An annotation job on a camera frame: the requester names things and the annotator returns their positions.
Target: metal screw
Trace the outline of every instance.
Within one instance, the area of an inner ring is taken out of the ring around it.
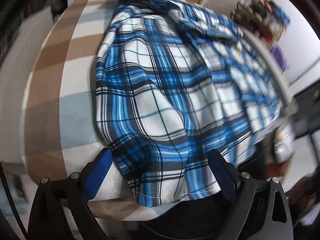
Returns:
[[[280,182],[279,179],[276,178],[276,177],[273,177],[273,178],[272,178],[272,181],[273,181],[274,183],[276,183],[276,184],[278,184],[278,183]]]
[[[74,172],[74,173],[71,174],[70,177],[71,177],[72,179],[77,179],[77,178],[79,178],[79,173],[78,173],[78,172]]]
[[[41,179],[41,183],[42,184],[46,184],[48,182],[48,180],[49,179],[47,177],[44,177],[44,178]]]
[[[250,174],[247,173],[247,172],[242,172],[242,173],[241,173],[241,177],[242,177],[242,178],[245,178],[245,179],[248,179],[248,178],[250,178]]]

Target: blue plaid fabric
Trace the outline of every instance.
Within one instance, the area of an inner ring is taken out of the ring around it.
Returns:
[[[96,83],[100,131],[148,207],[218,192],[207,153],[245,161],[279,111],[266,65],[237,25],[184,0],[120,0]]]

